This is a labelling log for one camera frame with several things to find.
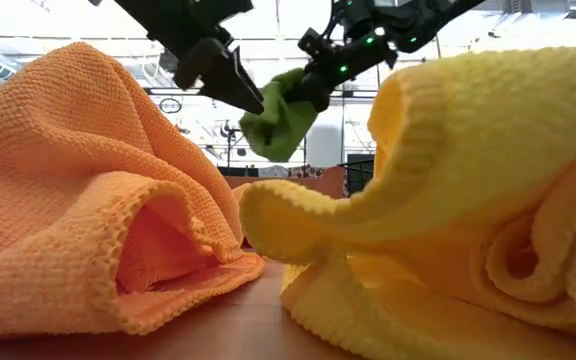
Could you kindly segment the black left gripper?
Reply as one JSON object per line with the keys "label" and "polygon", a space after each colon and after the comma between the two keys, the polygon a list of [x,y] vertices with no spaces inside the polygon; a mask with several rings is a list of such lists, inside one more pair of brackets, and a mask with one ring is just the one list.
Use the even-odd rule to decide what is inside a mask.
{"label": "black left gripper", "polygon": [[251,0],[117,0],[117,4],[176,59],[174,82],[184,90],[197,80],[199,93],[261,114],[263,96],[243,68],[239,49],[221,23],[253,9]]}

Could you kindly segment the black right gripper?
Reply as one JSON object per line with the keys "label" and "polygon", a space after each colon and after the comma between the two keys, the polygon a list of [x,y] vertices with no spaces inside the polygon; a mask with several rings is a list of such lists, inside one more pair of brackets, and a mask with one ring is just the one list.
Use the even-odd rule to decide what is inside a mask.
{"label": "black right gripper", "polygon": [[309,28],[298,47],[311,59],[304,77],[284,99],[287,103],[309,102],[317,113],[329,107],[328,88],[335,88],[381,62],[392,68],[396,61],[396,49],[383,27],[369,28],[343,45],[335,45]]}

